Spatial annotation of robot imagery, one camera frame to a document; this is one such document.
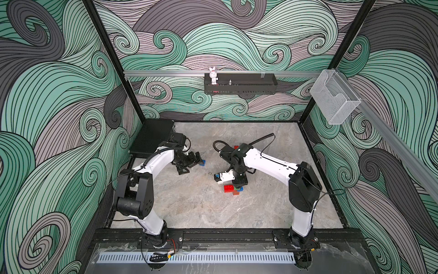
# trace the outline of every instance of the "black platform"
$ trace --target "black platform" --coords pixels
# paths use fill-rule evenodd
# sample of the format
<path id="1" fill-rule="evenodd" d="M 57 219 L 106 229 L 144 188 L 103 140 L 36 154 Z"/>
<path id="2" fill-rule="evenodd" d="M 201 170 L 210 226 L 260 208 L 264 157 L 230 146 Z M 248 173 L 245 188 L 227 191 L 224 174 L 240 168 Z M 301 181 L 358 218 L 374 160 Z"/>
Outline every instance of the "black platform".
<path id="1" fill-rule="evenodd" d="M 205 73 L 205 94 L 274 94 L 278 86 L 273 73 L 266 73 L 263 77 L 256 73 L 219 73 L 218 78 L 217 85 L 212 85 L 209 74 Z"/>
<path id="2" fill-rule="evenodd" d="M 129 148 L 129 153 L 134 158 L 149 157 L 162 141 L 170 138 L 173 124 L 169 120 L 147 119 Z"/>

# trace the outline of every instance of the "red lego brick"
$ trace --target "red lego brick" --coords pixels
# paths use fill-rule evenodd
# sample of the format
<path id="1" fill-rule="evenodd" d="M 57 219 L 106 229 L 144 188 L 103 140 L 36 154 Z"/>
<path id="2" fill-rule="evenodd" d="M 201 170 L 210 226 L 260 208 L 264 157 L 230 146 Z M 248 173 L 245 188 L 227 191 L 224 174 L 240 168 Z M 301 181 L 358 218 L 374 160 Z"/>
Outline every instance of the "red lego brick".
<path id="1" fill-rule="evenodd" d="M 223 191 L 224 191 L 225 193 L 227 193 L 227 192 L 233 192 L 233 191 L 234 191 L 234 186 L 233 186 L 233 185 L 224 185 L 224 186 L 223 186 Z"/>

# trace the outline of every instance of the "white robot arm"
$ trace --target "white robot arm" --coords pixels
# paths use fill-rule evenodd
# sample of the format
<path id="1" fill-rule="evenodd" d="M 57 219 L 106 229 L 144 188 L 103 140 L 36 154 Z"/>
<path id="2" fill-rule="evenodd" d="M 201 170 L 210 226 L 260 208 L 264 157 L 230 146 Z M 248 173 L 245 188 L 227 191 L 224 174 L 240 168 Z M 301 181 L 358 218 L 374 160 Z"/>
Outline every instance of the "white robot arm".
<path id="1" fill-rule="evenodd" d="M 218 142 L 225 144 L 221 150 L 215 146 Z M 231 164 L 227 172 L 214 175 L 218 183 L 231 181 L 237 188 L 247 185 L 245 173 L 252 168 L 271 175 L 289 187 L 289 200 L 294 205 L 291 229 L 303 238 L 309 234 L 322 187 L 308 163 L 288 163 L 261 153 L 251 144 L 242 143 L 234 149 L 222 141 L 216 141 L 213 147 L 219 151 L 221 158 Z"/>

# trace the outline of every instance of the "metal grille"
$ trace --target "metal grille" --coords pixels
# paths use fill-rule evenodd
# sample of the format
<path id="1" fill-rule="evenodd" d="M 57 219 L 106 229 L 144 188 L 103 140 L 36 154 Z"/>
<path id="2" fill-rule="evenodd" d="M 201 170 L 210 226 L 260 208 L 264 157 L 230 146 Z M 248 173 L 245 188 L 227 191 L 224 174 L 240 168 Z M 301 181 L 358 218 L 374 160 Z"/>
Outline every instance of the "metal grille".
<path id="1" fill-rule="evenodd" d="M 143 252 L 148 263 L 153 252 Z M 97 263 L 145 263 L 141 252 L 101 252 Z M 177 253 L 166 263 L 295 263 L 288 252 L 188 252 Z"/>

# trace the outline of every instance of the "aluminum rail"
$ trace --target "aluminum rail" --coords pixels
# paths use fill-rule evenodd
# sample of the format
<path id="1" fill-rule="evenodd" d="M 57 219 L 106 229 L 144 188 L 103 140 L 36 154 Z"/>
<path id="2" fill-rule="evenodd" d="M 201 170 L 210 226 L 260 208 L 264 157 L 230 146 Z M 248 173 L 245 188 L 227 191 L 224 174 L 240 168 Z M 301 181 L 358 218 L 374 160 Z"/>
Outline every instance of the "aluminum rail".
<path id="1" fill-rule="evenodd" d="M 278 77 L 287 78 L 317 78 L 322 71 L 217 71 L 221 73 L 273 73 Z M 123 71 L 125 77 L 204 77 L 210 71 L 191 70 L 127 70 Z"/>

